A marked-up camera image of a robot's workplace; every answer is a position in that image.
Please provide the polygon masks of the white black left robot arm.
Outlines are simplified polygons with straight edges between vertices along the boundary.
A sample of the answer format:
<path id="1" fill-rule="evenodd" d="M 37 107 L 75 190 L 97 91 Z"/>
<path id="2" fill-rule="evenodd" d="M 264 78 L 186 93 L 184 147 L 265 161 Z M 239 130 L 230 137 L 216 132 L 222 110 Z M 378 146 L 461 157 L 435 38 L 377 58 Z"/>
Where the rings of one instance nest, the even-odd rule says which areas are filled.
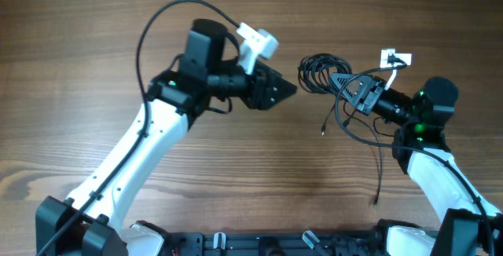
<path id="1" fill-rule="evenodd" d="M 40 255 L 168 255 L 176 246 L 146 221 L 123 224 L 135 196 L 164 155 L 211 108 L 240 98 L 265 111 L 296 87 L 266 65 L 278 47 L 269 32 L 194 20 L 185 51 L 149 83 L 129 129 L 101 165 L 66 199 L 46 198 L 35 214 Z"/>

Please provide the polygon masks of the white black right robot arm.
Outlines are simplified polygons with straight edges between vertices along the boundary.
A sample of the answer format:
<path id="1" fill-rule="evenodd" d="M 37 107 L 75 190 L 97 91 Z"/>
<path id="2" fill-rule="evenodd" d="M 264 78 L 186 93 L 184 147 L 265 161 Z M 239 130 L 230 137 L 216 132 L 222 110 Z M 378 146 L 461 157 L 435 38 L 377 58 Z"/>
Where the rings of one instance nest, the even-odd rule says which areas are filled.
<path id="1" fill-rule="evenodd" d="M 409 97 L 370 74 L 334 73 L 330 90 L 357 112 L 374 112 L 398 129 L 388 145 L 402 172 L 426 195 L 442 222 L 436 236 L 397 221 L 379 225 L 376 251 L 389 255 L 489 255 L 502 253 L 502 212 L 464 176 L 446 144 L 446 123 L 455 111 L 457 87 L 433 77 Z"/>

